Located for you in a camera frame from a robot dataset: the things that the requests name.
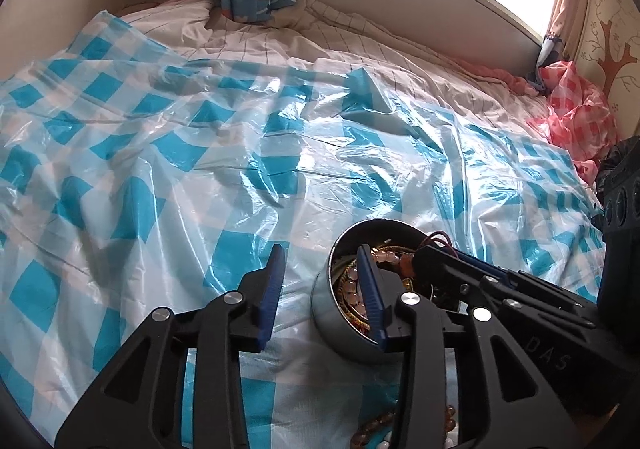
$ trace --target blue and white checkered tablecloth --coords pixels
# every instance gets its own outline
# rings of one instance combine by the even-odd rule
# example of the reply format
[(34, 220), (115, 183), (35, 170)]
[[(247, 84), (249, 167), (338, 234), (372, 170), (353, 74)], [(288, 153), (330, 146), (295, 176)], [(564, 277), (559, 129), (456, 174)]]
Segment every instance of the blue and white checkered tablecloth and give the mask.
[[(50, 441), (159, 305), (202, 307), (287, 249), (272, 341), (242, 358), (252, 449), (346, 447), (396, 371), (323, 344), (335, 238), (389, 217), (581, 295), (602, 238), (569, 155), (349, 75), (186, 61), (107, 13), (0, 85), (0, 376)], [(183, 429), (190, 440), (193, 365)]]

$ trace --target wallpaper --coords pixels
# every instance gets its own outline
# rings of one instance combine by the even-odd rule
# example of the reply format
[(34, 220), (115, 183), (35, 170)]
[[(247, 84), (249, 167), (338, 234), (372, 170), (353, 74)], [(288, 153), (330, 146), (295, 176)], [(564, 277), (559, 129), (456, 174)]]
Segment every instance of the wallpaper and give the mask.
[(590, 0), (578, 72), (604, 90), (620, 137), (640, 120), (640, 12), (633, 0)]

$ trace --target silver screw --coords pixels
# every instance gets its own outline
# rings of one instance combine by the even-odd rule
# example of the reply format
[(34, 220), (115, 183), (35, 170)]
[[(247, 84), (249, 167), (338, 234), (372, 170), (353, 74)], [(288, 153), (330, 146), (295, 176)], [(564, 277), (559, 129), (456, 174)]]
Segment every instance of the silver screw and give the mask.
[(505, 299), (504, 302), (513, 308), (522, 308), (522, 305), (515, 299)]
[(227, 304), (238, 304), (242, 299), (244, 299), (244, 296), (240, 292), (234, 290), (233, 292), (226, 293), (222, 299)]
[(420, 296), (416, 292), (404, 292), (400, 296), (400, 299), (404, 304), (408, 304), (411, 306), (420, 302)]
[(492, 317), (491, 312), (482, 307), (474, 308), (474, 311), (472, 313), (476, 320), (481, 321), (482, 323), (486, 323)]
[(151, 312), (151, 318), (154, 321), (161, 323), (171, 317), (171, 310), (169, 308), (156, 308)]

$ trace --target round metal container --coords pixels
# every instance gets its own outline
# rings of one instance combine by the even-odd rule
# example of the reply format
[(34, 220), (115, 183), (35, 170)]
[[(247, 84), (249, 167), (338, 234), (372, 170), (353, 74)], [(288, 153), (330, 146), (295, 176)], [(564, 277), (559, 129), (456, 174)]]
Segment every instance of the round metal container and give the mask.
[(358, 331), (338, 305), (332, 285), (331, 267), (345, 255), (353, 255), (363, 243), (370, 247), (391, 239), (392, 245), (417, 249), (425, 233), (396, 220), (368, 220), (356, 223), (335, 241), (311, 293), (311, 314), (324, 341), (340, 355), (363, 364), (385, 364), (401, 360), (399, 353), (383, 353), (376, 342)]

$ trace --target pink fabric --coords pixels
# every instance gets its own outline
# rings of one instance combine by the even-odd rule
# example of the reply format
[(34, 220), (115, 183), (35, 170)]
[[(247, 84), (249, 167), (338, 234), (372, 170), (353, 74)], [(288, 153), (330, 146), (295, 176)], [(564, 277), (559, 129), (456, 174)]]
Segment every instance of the pink fabric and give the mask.
[(489, 68), (487, 66), (481, 66), (480, 64), (472, 64), (463, 61), (462, 59), (455, 59), (454, 61), (472, 75), (501, 80), (507, 85), (509, 90), (514, 93), (514, 95), (538, 95), (538, 92), (527, 82), (527, 79), (524, 79), (523, 77), (515, 77), (507, 70)]
[(549, 143), (569, 152), (584, 181), (592, 185), (600, 159), (618, 142), (613, 114), (601, 89), (580, 77), (575, 63), (560, 61), (540, 68), (547, 97), (548, 118), (529, 121)]

